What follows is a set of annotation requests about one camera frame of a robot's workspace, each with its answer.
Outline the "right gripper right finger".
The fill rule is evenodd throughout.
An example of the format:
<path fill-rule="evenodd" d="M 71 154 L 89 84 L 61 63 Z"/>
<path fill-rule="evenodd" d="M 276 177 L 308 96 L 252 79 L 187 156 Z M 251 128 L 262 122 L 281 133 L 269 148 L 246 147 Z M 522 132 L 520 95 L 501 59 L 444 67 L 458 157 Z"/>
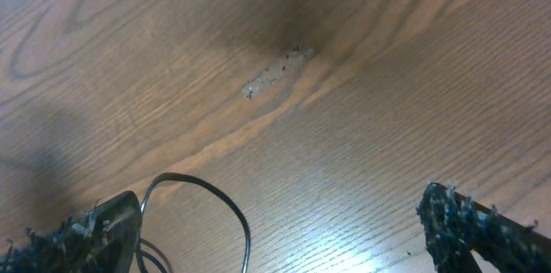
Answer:
<path fill-rule="evenodd" d="M 478 253 L 500 272 L 549 272 L 550 239 L 440 183 L 429 183 L 417 207 L 435 270 L 479 272 Z"/>

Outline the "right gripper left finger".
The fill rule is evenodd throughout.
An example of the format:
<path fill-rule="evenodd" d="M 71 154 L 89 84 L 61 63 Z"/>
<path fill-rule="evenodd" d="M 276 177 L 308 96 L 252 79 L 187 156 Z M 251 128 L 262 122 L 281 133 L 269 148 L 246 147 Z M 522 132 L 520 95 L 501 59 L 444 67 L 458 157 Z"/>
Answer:
<path fill-rule="evenodd" d="M 142 224 L 139 199 L 125 191 L 50 233 L 27 230 L 28 243 L 1 257 L 5 273 L 128 272 Z"/>

